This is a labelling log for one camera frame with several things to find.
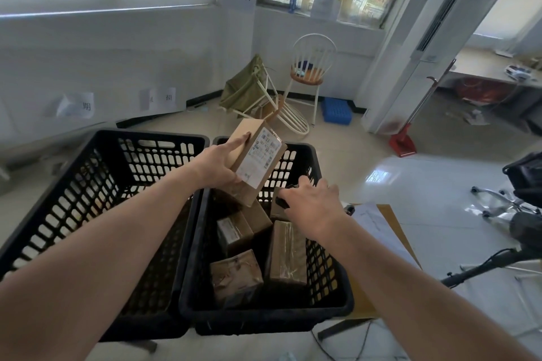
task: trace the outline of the hand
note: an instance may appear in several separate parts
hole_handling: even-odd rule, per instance
[[[198,189],[211,187],[216,188],[229,183],[240,182],[241,178],[226,167],[228,154],[245,143],[250,137],[250,132],[243,136],[221,144],[207,147],[194,160],[186,165],[193,174],[195,185]]]
[[[278,196],[290,206],[285,210],[290,221],[305,237],[323,246],[329,230],[346,216],[339,200],[339,188],[328,186],[325,179],[320,179],[314,187],[307,176],[301,176],[298,188],[281,189]]]

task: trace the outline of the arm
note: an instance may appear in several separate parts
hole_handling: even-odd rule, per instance
[[[194,191],[248,135],[212,146],[0,282],[0,359],[85,359],[118,315]]]
[[[501,327],[423,271],[391,253],[342,211],[339,190],[307,177],[283,189],[288,217],[348,271],[416,361],[535,361]]]

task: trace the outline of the blue plastic crate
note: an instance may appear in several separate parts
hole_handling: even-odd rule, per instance
[[[328,123],[349,125],[352,121],[352,111],[346,100],[324,97],[322,103],[324,121]]]

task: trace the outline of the black plastic crate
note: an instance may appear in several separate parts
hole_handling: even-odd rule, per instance
[[[186,164],[209,146],[204,136],[99,130],[38,200],[0,249],[0,279],[105,210]],[[180,212],[137,287],[100,341],[177,338],[189,322],[178,300],[202,190]]]
[[[217,137],[222,144],[227,137]],[[322,177],[313,146],[287,143],[282,156],[267,180],[258,201],[269,213],[275,186],[297,184],[308,175],[316,185]],[[346,271],[326,250],[307,240],[307,286],[292,292],[279,291],[265,284],[258,299],[242,309],[221,310],[215,304],[209,264],[224,259],[218,246],[216,220],[227,216],[230,209],[206,189],[198,216],[190,257],[181,291],[180,314],[192,321],[200,335],[239,335],[274,332],[310,331],[317,323],[345,316],[354,307],[354,298]],[[271,229],[255,237],[252,247],[265,272]]]

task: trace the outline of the cardboard box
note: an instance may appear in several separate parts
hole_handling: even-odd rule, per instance
[[[273,225],[271,219],[267,216],[267,213],[258,200],[254,201],[250,207],[243,206],[241,213],[243,214],[245,220],[247,220],[247,223],[254,235],[261,233]]]
[[[279,194],[279,190],[281,187],[275,187],[273,190],[273,198],[271,199],[271,213],[269,214],[271,217],[271,220],[280,220],[280,221],[288,221],[289,218],[286,215],[284,208],[280,207],[276,203],[276,197]]]
[[[241,212],[217,220],[216,230],[218,243],[226,257],[232,257],[250,248],[254,233]]]
[[[252,250],[212,262],[210,267],[216,303],[223,309],[249,303],[263,284],[262,272]]]
[[[219,189],[250,207],[287,146],[265,120],[258,119],[241,120],[228,141],[241,137],[248,131],[251,135],[247,143],[232,151],[226,159],[226,166],[243,181]]]
[[[290,222],[275,221],[266,263],[266,278],[281,283],[307,284],[307,239]]]

